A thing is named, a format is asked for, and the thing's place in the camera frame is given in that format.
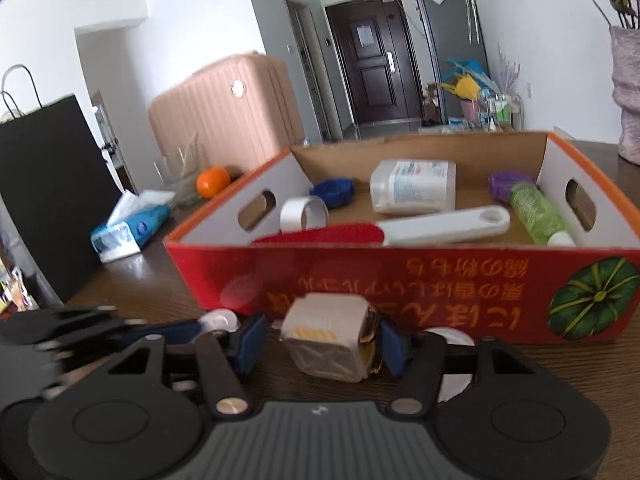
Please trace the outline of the blue tissue pack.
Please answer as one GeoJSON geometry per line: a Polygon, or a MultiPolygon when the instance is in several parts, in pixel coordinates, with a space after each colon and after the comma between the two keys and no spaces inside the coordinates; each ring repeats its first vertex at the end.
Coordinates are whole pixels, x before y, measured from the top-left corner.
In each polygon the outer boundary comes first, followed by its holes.
{"type": "Polygon", "coordinates": [[[171,215],[175,195],[155,190],[140,195],[123,192],[108,219],[91,233],[91,245],[101,262],[141,252],[171,215]]]}

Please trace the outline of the pink ceramic vase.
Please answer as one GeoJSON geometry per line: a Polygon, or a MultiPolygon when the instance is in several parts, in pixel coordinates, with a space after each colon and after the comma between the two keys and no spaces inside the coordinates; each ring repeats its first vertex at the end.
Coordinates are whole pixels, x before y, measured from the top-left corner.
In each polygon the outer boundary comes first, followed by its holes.
{"type": "Polygon", "coordinates": [[[638,29],[612,26],[613,100],[620,107],[622,133],[618,154],[627,162],[639,165],[640,56],[638,29]]]}

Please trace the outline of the blue plastic lid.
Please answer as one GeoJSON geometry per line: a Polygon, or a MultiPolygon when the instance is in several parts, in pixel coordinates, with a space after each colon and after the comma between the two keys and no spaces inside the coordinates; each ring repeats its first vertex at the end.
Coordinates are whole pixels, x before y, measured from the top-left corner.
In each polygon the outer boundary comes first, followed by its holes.
{"type": "Polygon", "coordinates": [[[328,209],[337,209],[349,205],[355,196],[355,185],[352,179],[332,178],[316,184],[309,192],[317,197],[328,209]]]}

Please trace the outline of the white tape roll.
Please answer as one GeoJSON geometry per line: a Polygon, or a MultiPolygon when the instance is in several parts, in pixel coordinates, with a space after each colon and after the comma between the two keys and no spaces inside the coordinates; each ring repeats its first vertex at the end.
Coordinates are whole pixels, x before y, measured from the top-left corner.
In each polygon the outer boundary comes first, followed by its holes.
{"type": "Polygon", "coordinates": [[[280,231],[293,233],[325,228],[329,211],[317,196],[289,198],[280,210],[280,231]]]}

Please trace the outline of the white round container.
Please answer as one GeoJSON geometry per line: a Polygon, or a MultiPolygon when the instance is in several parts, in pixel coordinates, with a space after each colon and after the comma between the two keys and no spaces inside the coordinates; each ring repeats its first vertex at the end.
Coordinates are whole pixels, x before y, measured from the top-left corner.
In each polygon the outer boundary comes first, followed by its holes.
{"type": "MultiPolygon", "coordinates": [[[[475,342],[468,334],[450,327],[433,327],[427,330],[445,338],[448,344],[474,347],[475,342]]],[[[465,369],[464,359],[456,356],[447,356],[442,372],[438,402],[444,403],[458,396],[471,385],[473,374],[465,369]]]]}
{"type": "Polygon", "coordinates": [[[232,334],[241,327],[239,318],[229,309],[208,311],[198,319],[198,322],[203,333],[224,332],[232,334]]]}

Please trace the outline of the red cardboard box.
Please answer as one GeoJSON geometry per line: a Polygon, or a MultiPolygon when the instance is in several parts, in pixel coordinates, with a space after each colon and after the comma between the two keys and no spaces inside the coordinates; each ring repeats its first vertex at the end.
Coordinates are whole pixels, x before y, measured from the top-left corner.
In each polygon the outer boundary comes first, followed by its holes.
{"type": "Polygon", "coordinates": [[[311,292],[367,298],[410,332],[450,326],[511,344],[609,341],[639,304],[639,170],[608,144],[553,133],[405,134],[291,148],[242,177],[179,224],[166,248],[198,303],[273,318],[311,292]],[[473,243],[385,247],[366,231],[341,243],[277,244],[279,209],[317,183],[347,178],[354,201],[332,224],[378,221],[368,184],[385,159],[435,159],[457,167],[459,208],[488,206],[495,172],[534,177],[562,214],[570,247],[541,247],[521,222],[473,243]],[[244,229],[242,210],[266,196],[273,211],[244,229]]]}

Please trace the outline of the glass cup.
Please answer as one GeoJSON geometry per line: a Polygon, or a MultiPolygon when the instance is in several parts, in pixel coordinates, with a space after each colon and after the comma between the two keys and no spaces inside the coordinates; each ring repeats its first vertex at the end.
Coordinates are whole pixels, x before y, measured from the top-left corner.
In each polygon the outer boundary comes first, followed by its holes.
{"type": "Polygon", "coordinates": [[[172,208],[186,207],[201,199],[196,180],[208,168],[209,160],[197,133],[183,146],[157,159],[153,165],[164,189],[175,193],[171,201],[172,208]]]}

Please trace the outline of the white plastic bottle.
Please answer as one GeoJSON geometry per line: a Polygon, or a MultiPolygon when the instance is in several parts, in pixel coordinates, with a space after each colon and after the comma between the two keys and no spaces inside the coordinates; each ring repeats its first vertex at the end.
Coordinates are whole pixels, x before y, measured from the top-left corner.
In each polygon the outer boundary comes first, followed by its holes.
{"type": "Polygon", "coordinates": [[[410,216],[456,209],[457,166],[426,159],[385,159],[369,183],[372,208],[378,214],[410,216]]]}

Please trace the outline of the black paper bag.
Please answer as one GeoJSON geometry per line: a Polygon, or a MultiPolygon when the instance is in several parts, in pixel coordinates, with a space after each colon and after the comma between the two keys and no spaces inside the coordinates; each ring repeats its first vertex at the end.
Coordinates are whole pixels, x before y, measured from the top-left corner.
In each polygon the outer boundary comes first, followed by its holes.
{"type": "Polygon", "coordinates": [[[73,298],[101,261],[91,234],[120,196],[76,96],[1,125],[1,220],[41,307],[73,298]]]}

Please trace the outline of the grey refrigerator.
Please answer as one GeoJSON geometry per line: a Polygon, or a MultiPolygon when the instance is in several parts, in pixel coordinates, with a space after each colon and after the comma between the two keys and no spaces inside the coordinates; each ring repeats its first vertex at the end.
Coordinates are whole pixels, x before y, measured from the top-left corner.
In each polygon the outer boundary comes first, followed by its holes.
{"type": "Polygon", "coordinates": [[[442,88],[453,84],[459,66],[471,63],[489,74],[476,0],[416,0],[430,52],[442,123],[463,118],[460,99],[442,88]]]}

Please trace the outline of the dark front door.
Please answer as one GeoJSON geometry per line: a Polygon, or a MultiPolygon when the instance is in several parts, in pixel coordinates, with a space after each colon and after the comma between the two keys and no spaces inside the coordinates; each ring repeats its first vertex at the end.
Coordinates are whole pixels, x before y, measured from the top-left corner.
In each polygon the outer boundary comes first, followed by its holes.
{"type": "Polygon", "coordinates": [[[326,8],[355,124],[422,115],[421,81],[401,0],[352,0],[326,8]]]}

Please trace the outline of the purple plastic lid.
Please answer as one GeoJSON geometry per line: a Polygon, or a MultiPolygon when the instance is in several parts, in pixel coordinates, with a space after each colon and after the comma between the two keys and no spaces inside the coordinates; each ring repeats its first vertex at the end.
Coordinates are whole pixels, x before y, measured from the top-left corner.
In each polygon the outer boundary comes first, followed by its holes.
{"type": "Polygon", "coordinates": [[[489,176],[489,193],[494,200],[500,203],[509,203],[511,190],[520,182],[536,184],[536,179],[529,174],[518,171],[497,171],[489,176]]]}

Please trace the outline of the green spray bottle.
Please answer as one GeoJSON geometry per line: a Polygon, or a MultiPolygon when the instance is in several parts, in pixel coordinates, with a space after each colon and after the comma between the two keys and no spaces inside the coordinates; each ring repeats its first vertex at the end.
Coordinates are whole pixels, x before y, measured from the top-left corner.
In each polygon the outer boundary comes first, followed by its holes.
{"type": "Polygon", "coordinates": [[[510,192],[510,205],[538,246],[575,247],[568,226],[533,183],[521,181],[510,192]]]}

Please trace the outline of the red white lint brush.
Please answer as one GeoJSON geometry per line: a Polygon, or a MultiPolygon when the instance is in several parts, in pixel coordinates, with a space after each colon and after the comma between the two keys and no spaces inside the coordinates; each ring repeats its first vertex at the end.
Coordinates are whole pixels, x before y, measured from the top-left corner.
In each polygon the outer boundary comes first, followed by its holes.
{"type": "Polygon", "coordinates": [[[470,242],[509,231],[510,212],[503,206],[460,209],[443,214],[424,214],[376,223],[346,223],[339,226],[273,234],[258,238],[254,245],[358,245],[422,247],[470,242]]]}

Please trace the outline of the snack packages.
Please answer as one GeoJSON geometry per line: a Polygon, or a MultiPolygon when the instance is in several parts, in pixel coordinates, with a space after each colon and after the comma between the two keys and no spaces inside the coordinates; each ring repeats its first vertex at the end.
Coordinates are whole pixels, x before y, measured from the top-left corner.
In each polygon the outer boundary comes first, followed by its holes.
{"type": "Polygon", "coordinates": [[[25,284],[22,270],[15,264],[6,244],[1,243],[1,317],[9,318],[18,312],[38,309],[35,298],[25,284]]]}

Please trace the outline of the yellow watering can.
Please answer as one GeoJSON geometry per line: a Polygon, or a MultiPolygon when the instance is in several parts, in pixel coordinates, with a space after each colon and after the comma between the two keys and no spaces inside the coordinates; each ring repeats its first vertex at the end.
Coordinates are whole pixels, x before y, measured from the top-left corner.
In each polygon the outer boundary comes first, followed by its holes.
{"type": "Polygon", "coordinates": [[[442,82],[440,86],[465,101],[476,101],[480,94],[480,85],[468,74],[456,74],[456,81],[453,84],[450,84],[450,82],[442,82]]]}

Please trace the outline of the orange fruit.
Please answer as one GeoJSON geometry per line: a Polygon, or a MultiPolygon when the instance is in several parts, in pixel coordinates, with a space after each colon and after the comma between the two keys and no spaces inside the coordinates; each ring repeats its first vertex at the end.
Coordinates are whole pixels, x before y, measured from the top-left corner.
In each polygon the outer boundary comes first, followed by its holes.
{"type": "Polygon", "coordinates": [[[202,171],[196,179],[196,192],[204,200],[211,200],[231,184],[231,176],[224,167],[202,171]]]}

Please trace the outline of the pink suitcase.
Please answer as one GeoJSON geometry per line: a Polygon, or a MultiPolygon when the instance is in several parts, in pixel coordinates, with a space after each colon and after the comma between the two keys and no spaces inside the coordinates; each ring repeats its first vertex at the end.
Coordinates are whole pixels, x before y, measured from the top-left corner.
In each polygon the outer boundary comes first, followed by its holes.
{"type": "Polygon", "coordinates": [[[163,153],[194,141],[212,166],[233,177],[305,140],[285,62],[257,52],[198,70],[152,99],[148,115],[163,153]]]}

